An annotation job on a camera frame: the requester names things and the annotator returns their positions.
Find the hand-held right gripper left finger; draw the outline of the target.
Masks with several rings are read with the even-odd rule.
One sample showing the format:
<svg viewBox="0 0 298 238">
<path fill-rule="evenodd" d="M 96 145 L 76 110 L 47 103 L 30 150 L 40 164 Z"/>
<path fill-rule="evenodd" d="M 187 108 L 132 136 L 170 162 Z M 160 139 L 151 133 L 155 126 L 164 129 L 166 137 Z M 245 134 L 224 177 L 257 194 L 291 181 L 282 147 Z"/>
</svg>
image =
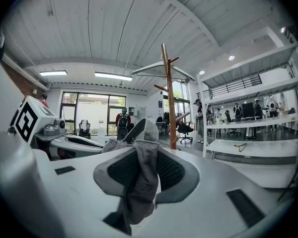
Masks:
<svg viewBox="0 0 298 238">
<path fill-rule="evenodd" d="M 135 148 L 120 149 L 119 153 L 99 164 L 93 172 L 94 181 L 108 195 L 125 195 L 140 172 Z"/>
</svg>

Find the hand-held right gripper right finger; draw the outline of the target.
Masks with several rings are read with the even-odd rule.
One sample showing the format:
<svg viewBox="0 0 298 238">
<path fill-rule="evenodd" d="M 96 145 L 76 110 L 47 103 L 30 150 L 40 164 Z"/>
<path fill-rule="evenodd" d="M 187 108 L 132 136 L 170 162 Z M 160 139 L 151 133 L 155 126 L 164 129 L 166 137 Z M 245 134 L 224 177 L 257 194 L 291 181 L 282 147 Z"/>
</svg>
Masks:
<svg viewBox="0 0 298 238">
<path fill-rule="evenodd" d="M 156 170 L 161 187 L 161 193 L 156 196 L 157 205 L 183 201 L 200 181 L 194 165 L 162 148 L 157 152 Z"/>
</svg>

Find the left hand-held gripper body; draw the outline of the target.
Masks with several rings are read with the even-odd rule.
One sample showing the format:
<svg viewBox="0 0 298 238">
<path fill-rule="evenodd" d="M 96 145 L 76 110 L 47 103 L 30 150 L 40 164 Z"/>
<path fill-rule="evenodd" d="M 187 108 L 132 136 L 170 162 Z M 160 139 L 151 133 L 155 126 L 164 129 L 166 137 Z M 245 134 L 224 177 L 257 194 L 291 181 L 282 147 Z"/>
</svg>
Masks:
<svg viewBox="0 0 298 238">
<path fill-rule="evenodd" d="M 34 97 L 26 96 L 12 121 L 14 133 L 31 148 L 45 152 L 49 159 L 82 158 L 102 153 L 103 145 L 68 133 L 66 121 Z"/>
</svg>

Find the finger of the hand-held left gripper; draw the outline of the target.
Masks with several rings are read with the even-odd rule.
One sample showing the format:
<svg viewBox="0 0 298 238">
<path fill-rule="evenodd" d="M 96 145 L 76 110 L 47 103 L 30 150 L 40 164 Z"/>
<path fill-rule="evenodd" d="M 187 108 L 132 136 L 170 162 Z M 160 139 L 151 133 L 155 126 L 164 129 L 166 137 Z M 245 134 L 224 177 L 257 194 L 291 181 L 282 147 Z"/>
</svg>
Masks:
<svg viewBox="0 0 298 238">
<path fill-rule="evenodd" d="M 155 122 L 148 118 L 141 119 L 123 139 L 127 143 L 132 143 L 135 140 L 158 142 L 159 131 Z"/>
</svg>

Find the grey cloth garment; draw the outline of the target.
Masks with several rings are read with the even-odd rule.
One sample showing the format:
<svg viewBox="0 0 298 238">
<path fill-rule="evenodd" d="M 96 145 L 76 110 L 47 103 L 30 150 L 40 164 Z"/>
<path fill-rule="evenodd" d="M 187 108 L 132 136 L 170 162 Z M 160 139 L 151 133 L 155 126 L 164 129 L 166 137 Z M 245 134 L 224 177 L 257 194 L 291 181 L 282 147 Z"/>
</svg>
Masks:
<svg viewBox="0 0 298 238">
<path fill-rule="evenodd" d="M 109 152 L 124 148 L 136 149 L 140 172 L 129 186 L 125 195 L 116 195 L 122 199 L 119 209 L 104 219 L 105 222 L 111 225 L 120 217 L 128 220 L 131 225 L 137 225 L 144 218 L 152 214 L 154 210 L 153 200 L 158 187 L 156 166 L 159 143 L 135 140 L 133 145 L 130 145 L 111 138 L 103 147 L 102 153 L 103 155 L 107 155 Z"/>
</svg>

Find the wooden coat rack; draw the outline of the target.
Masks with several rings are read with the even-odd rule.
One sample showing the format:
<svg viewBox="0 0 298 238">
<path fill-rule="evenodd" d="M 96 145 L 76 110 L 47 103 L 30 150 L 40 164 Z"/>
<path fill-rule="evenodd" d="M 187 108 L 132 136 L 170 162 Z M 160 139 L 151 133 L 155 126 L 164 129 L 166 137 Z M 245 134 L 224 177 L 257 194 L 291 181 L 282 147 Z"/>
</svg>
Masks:
<svg viewBox="0 0 298 238">
<path fill-rule="evenodd" d="M 168 103 L 169 103 L 169 135 L 170 135 L 170 149 L 176 149 L 176 142 L 179 139 L 176 136 L 176 116 L 175 116 L 175 109 L 174 109 L 174 95 L 173 95 L 173 86 L 172 86 L 172 76 L 171 70 L 175 70 L 176 72 L 180 73 L 181 75 L 185 76 L 185 73 L 180 70 L 178 67 L 174 66 L 172 63 L 179 59 L 179 57 L 175 57 L 170 59 L 168 57 L 167 49 L 164 43 L 161 44 L 162 49 L 162 61 L 165 68 L 165 76 L 167 82 L 167 89 L 164 89 L 161 86 L 154 85 L 155 88 L 165 91 L 168 94 Z"/>
</svg>

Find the black framed window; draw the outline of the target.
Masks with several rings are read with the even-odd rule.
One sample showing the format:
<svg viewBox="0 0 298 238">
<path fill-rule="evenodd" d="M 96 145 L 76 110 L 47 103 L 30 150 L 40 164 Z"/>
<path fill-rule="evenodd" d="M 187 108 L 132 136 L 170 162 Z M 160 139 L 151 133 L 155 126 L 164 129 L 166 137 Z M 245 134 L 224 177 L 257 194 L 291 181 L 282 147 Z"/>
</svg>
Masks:
<svg viewBox="0 0 298 238">
<path fill-rule="evenodd" d="M 126 107 L 126 100 L 125 96 L 63 92 L 60 118 L 65 120 L 70 134 L 78 135 L 80 123 L 86 120 L 91 136 L 97 136 L 99 128 L 106 135 L 116 135 L 116 116 Z"/>
</svg>

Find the black and white office chair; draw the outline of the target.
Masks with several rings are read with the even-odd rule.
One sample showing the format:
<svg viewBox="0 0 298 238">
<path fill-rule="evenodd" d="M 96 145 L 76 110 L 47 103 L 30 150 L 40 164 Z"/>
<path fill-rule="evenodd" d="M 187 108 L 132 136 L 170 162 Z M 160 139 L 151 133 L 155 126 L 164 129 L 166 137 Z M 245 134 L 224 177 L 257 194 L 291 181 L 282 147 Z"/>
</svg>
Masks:
<svg viewBox="0 0 298 238">
<path fill-rule="evenodd" d="M 78 131 L 78 135 L 80 137 L 84 137 L 87 139 L 90 139 L 90 123 L 88 122 L 88 120 L 83 119 L 80 123 L 79 123 L 79 131 Z"/>
</svg>

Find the long ceiling light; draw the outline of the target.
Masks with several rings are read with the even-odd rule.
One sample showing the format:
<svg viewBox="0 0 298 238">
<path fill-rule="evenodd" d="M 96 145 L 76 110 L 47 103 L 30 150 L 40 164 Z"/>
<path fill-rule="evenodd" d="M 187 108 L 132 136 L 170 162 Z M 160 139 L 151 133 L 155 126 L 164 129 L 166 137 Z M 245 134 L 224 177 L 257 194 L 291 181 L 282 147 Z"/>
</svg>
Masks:
<svg viewBox="0 0 298 238">
<path fill-rule="evenodd" d="M 129 76 L 110 74 L 110 73 L 95 72 L 94 75 L 95 77 L 110 78 L 110 79 L 117 79 L 117 80 L 124 80 L 124 81 L 132 81 L 133 79 L 132 77 L 129 77 Z"/>
<path fill-rule="evenodd" d="M 65 70 L 52 70 L 52 71 L 43 71 L 39 72 L 41 76 L 64 76 L 67 75 Z"/>
</svg>

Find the white flat panel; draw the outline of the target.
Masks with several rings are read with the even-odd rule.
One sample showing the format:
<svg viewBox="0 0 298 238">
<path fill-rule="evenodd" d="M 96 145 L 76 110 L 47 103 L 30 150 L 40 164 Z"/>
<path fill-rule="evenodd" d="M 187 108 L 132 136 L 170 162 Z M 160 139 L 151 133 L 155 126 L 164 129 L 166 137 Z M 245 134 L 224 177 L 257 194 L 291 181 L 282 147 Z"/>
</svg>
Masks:
<svg viewBox="0 0 298 238">
<path fill-rule="evenodd" d="M 186 73 L 185 71 L 181 70 L 173 64 L 170 65 L 170 72 L 172 79 L 193 82 L 196 81 L 193 76 L 189 75 L 188 73 Z M 164 62 L 159 61 L 148 66 L 136 69 L 131 72 L 131 75 L 166 77 Z"/>
</svg>

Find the white metal shelf unit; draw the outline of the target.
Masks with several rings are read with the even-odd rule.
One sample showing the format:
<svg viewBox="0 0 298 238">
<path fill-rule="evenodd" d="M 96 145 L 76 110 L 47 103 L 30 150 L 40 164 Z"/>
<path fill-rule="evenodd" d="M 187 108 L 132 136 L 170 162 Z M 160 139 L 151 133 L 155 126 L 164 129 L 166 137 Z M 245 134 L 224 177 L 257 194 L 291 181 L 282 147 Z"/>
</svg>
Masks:
<svg viewBox="0 0 298 238">
<path fill-rule="evenodd" d="M 224 64 L 213 64 L 198 75 L 204 118 L 203 157 L 228 164 L 264 188 L 285 188 L 296 169 L 298 151 L 298 44 L 274 45 L 248 59 L 237 53 L 225 56 Z M 212 88 L 260 75 L 262 84 L 231 93 L 212 96 Z M 267 107 L 272 95 L 278 116 L 270 117 Z M 260 101 L 262 119 L 235 121 L 238 103 Z M 242 152 L 234 144 L 247 143 Z"/>
</svg>

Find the black monitor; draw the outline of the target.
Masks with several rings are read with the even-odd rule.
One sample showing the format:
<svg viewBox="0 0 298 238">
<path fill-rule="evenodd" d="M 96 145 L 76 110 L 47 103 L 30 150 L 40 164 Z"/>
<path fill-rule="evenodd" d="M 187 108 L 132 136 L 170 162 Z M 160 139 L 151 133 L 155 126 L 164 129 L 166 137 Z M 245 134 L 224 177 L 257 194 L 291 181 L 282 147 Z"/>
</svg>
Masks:
<svg viewBox="0 0 298 238">
<path fill-rule="evenodd" d="M 242 113 L 244 118 L 254 117 L 255 111 L 253 103 L 244 103 L 242 105 Z"/>
</svg>

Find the black metal railing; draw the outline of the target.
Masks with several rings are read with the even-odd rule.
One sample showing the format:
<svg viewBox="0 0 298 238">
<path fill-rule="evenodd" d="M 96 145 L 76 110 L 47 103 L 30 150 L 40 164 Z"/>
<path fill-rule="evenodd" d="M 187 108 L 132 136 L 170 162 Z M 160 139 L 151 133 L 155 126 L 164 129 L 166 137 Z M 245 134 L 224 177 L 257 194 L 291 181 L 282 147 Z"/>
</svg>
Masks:
<svg viewBox="0 0 298 238">
<path fill-rule="evenodd" d="M 246 89 L 252 86 L 257 86 L 262 84 L 260 75 L 253 75 L 248 78 L 240 79 L 235 82 L 230 82 L 222 86 L 217 86 L 212 88 L 212 96 L 217 97 L 226 93 L 231 93 L 237 90 Z"/>
</svg>

